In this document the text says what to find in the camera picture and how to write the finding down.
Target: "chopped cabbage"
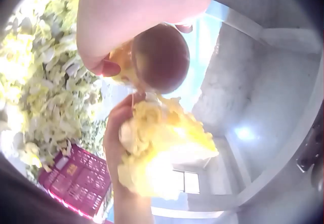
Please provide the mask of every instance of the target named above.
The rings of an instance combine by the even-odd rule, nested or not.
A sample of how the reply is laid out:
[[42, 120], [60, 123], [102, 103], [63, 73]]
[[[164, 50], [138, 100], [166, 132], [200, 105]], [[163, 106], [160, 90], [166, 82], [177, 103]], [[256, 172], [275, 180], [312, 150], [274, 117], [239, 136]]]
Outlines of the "chopped cabbage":
[[78, 1], [22, 0], [0, 45], [0, 109], [10, 131], [24, 134], [18, 153], [29, 178], [41, 166], [49, 171], [58, 151], [69, 154], [66, 139], [104, 157], [106, 122], [94, 121], [102, 99], [98, 77], [76, 47]]

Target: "concrete wall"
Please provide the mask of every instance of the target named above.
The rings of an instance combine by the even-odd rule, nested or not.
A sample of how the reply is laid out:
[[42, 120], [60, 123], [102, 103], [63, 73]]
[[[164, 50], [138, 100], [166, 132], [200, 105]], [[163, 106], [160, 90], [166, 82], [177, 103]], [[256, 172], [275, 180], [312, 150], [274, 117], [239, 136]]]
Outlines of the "concrete wall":
[[[235, 144], [252, 181], [271, 164], [292, 134], [312, 93], [320, 57], [269, 48], [260, 65], [241, 119], [226, 136]], [[240, 139], [235, 129], [249, 129], [253, 139]]]

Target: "hand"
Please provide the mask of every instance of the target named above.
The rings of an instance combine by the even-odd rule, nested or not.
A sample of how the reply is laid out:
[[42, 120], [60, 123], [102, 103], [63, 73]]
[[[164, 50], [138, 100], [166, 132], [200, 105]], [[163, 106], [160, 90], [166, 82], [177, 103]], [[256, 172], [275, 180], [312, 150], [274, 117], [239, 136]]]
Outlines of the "hand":
[[117, 166], [125, 149], [119, 141], [120, 126], [133, 116], [132, 100], [137, 103], [145, 99], [145, 94], [128, 95], [109, 114], [103, 146], [106, 153], [108, 170], [114, 190], [114, 218], [116, 224], [153, 224], [151, 200], [131, 193], [118, 180]]
[[117, 166], [121, 162], [121, 156], [125, 149], [119, 141], [119, 129], [121, 125], [133, 116], [132, 100], [137, 103], [145, 99], [145, 94], [135, 93], [128, 95], [116, 107], [112, 109], [108, 116], [107, 127], [103, 138], [108, 170], [112, 184], [115, 188], [123, 188], [118, 180]]
[[120, 67], [105, 59], [111, 50], [161, 22], [185, 25], [210, 1], [80, 0], [77, 45], [83, 63], [96, 75], [115, 76]]

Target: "plastic crate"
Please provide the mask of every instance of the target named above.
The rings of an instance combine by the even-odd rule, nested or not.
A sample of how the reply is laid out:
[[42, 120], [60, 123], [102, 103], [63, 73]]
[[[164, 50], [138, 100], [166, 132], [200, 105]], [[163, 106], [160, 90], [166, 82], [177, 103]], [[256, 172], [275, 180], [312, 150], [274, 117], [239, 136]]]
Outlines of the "plastic crate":
[[111, 185], [106, 161], [72, 145], [70, 156], [60, 152], [51, 172], [41, 170], [38, 182], [65, 207], [93, 219]]

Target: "metal bracket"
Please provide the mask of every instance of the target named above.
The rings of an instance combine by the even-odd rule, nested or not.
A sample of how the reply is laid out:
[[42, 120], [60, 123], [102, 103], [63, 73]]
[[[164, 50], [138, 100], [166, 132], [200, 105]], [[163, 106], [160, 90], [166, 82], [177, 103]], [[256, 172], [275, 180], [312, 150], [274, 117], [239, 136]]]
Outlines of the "metal bracket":
[[323, 157], [323, 102], [313, 126], [302, 143], [302, 153], [297, 158], [297, 166], [302, 172], [320, 161]]

